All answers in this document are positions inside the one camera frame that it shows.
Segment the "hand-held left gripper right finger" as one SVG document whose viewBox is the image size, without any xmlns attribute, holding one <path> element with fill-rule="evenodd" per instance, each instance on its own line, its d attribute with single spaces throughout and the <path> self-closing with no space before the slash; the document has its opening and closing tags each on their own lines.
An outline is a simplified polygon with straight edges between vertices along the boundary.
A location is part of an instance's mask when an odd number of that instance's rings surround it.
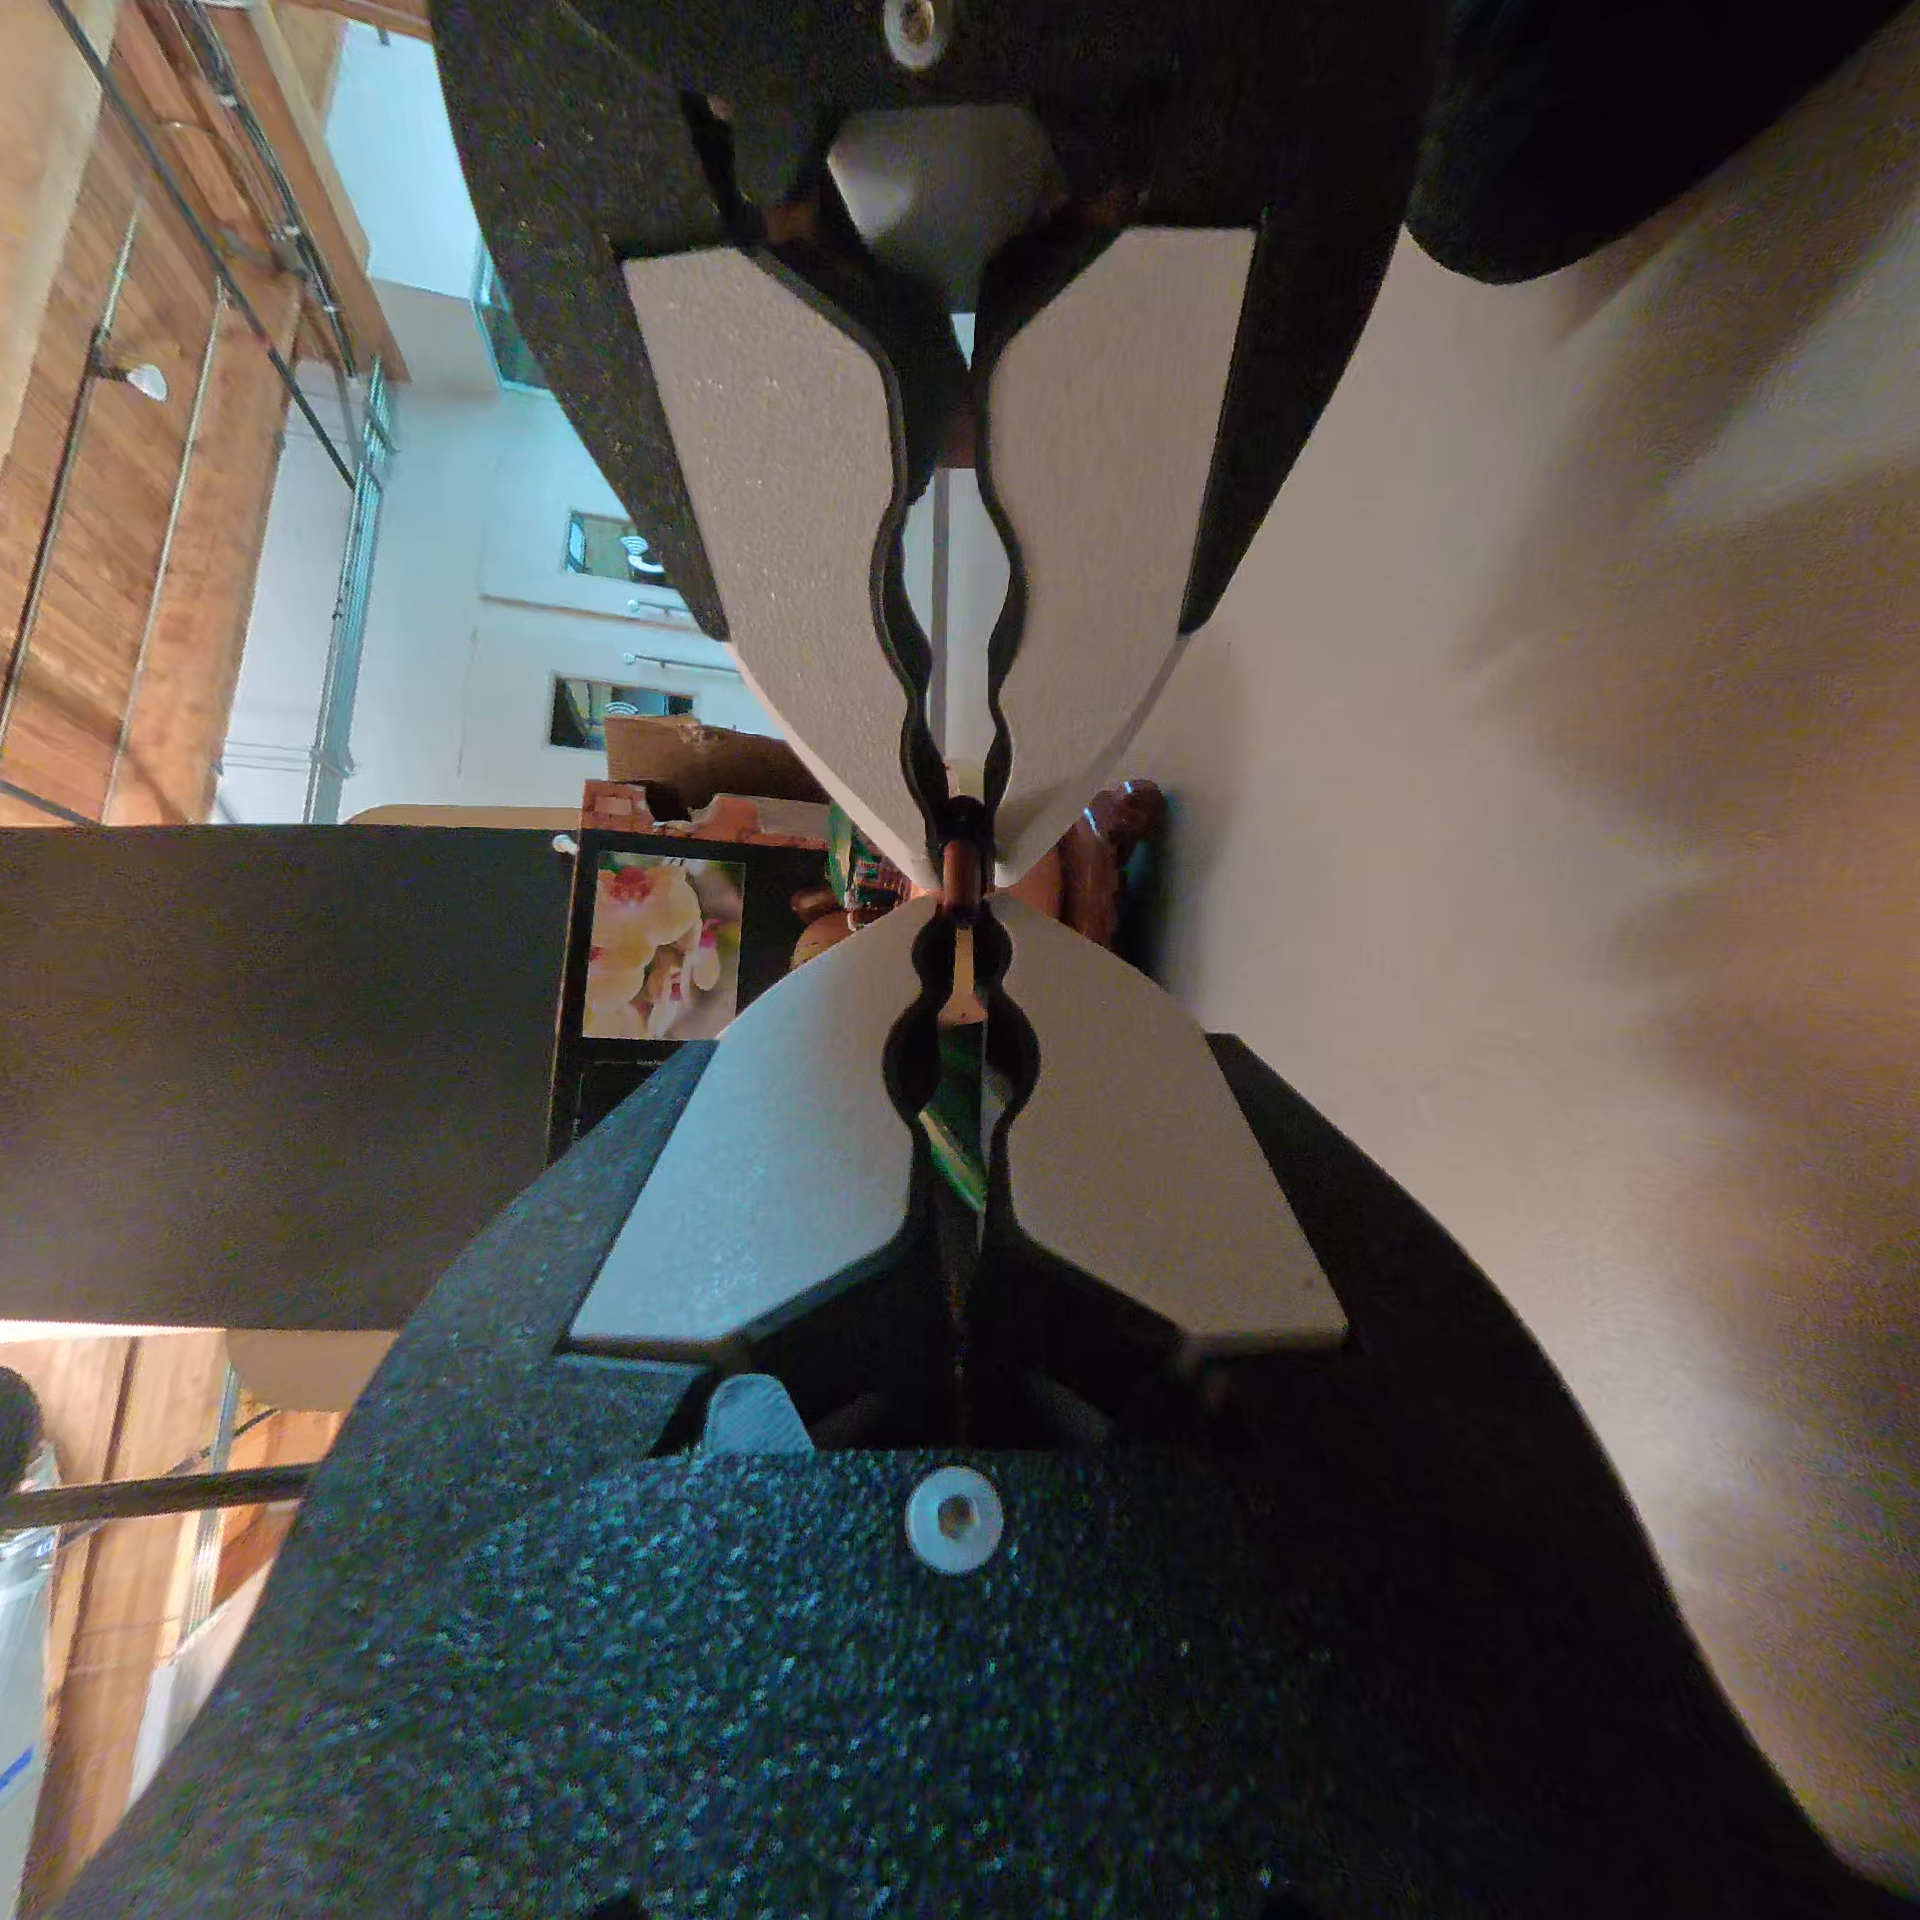
<svg viewBox="0 0 1920 1920">
<path fill-rule="evenodd" d="M 1349 1314 L 1197 1019 L 1148 974 L 1002 896 L 994 1012 L 1022 1044 L 992 1141 L 988 1260 L 1034 1261 L 1193 1357 L 1332 1349 Z"/>
</svg>

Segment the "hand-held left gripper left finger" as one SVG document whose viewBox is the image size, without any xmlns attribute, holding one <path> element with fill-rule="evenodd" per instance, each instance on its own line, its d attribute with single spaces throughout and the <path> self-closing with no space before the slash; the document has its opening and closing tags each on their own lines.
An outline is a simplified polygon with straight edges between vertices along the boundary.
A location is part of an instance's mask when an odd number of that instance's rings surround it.
<svg viewBox="0 0 1920 1920">
<path fill-rule="evenodd" d="M 895 1245 L 915 1143 L 888 1041 L 923 995 L 923 896 L 762 991 L 718 1037 L 602 1260 L 572 1346 L 715 1359 Z"/>
</svg>

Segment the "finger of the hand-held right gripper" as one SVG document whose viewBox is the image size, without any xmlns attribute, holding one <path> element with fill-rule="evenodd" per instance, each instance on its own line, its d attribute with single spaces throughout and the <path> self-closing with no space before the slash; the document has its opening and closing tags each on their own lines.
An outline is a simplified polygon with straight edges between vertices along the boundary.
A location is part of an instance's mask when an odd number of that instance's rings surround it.
<svg viewBox="0 0 1920 1920">
<path fill-rule="evenodd" d="M 1019 590 L 994 669 L 999 882 L 1068 832 L 1187 648 L 1254 254 L 1252 227 L 1129 227 L 990 360 L 983 491 Z"/>
<path fill-rule="evenodd" d="M 911 780 L 928 669 L 892 649 L 901 381 L 848 311 L 765 250 L 622 275 L 741 680 L 866 842 L 938 882 Z"/>
</svg>

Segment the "orchid print lego box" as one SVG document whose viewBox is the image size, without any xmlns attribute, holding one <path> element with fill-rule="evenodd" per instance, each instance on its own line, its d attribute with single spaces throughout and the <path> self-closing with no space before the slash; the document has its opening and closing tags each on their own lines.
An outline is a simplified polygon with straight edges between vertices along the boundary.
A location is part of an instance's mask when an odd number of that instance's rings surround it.
<svg viewBox="0 0 1920 1920">
<path fill-rule="evenodd" d="M 607 773 L 565 838 L 572 887 L 548 1083 L 558 1161 L 679 1049 L 912 900 L 781 736 L 647 714 L 604 718 Z"/>
</svg>

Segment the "black standing panel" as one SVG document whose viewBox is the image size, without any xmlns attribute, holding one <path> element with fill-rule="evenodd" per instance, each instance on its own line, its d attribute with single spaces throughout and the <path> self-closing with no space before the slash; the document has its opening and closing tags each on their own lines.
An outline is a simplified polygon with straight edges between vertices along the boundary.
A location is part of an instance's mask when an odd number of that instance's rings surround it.
<svg viewBox="0 0 1920 1920">
<path fill-rule="evenodd" d="M 397 1332 L 547 1164 L 557 836 L 4 828 L 4 1318 Z"/>
</svg>

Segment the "black stand pole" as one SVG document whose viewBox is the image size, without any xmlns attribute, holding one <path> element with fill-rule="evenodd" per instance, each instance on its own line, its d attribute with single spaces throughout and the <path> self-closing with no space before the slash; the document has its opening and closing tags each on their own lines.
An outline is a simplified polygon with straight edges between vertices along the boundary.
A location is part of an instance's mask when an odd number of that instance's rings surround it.
<svg viewBox="0 0 1920 1920">
<path fill-rule="evenodd" d="M 219 1471 L 31 1486 L 44 1439 L 37 1392 L 13 1368 L 2 1369 L 2 1532 L 83 1524 L 120 1524 L 204 1509 L 228 1509 L 303 1497 L 320 1471 L 310 1460 Z"/>
</svg>

